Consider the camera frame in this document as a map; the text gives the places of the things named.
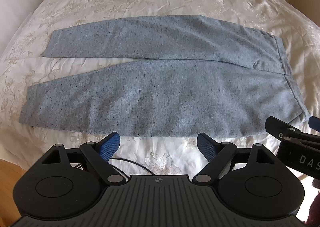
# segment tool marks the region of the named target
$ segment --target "crosshair logo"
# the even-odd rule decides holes
[[[163,182],[164,180],[162,178],[158,177],[158,178],[155,179],[155,181],[159,184],[159,183]]]

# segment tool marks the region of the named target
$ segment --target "blue gripper pad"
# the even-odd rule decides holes
[[[320,119],[314,116],[311,116],[309,119],[309,127],[311,129],[316,130],[317,132],[320,132]]]
[[[220,144],[205,133],[198,134],[197,146],[198,150],[209,162],[221,151]]]
[[[113,132],[97,143],[96,150],[105,161],[109,161],[119,147],[120,135]]]

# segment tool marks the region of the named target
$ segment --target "floral pattern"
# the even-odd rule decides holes
[[[302,94],[308,97],[306,105],[311,114],[320,117],[319,109],[315,108],[320,101],[319,91],[314,90],[320,89],[320,29],[285,0],[44,0],[0,57],[1,144],[13,155],[12,162],[28,169],[55,143],[73,148],[103,137],[20,124],[28,86],[132,61],[41,57],[54,30],[106,19],[169,14],[205,15],[282,37],[295,79]],[[309,131],[306,124],[301,129]],[[273,152],[278,148],[277,140],[266,135],[228,141],[241,147],[250,147],[258,141]],[[196,149],[196,137],[121,136],[118,155],[140,161],[157,174],[189,174],[192,177],[206,164]]]
[[[150,157],[145,158],[146,165],[155,174],[178,174],[181,169],[173,164],[172,157],[164,153],[162,157],[153,152],[150,153]]]

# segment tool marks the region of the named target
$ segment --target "screw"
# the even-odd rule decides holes
[[[200,174],[196,176],[196,181],[201,182],[201,183],[206,183],[211,180],[211,177],[206,175],[206,174]]]
[[[118,175],[118,174],[112,174],[112,175],[108,176],[107,179],[111,183],[118,183],[118,182],[121,182],[123,180],[123,177]]]

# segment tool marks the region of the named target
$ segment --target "gray sweatpants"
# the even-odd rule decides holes
[[[20,122],[126,136],[242,137],[269,116],[309,118],[282,40],[199,15],[95,22],[54,31],[46,57],[136,57],[28,88]]]

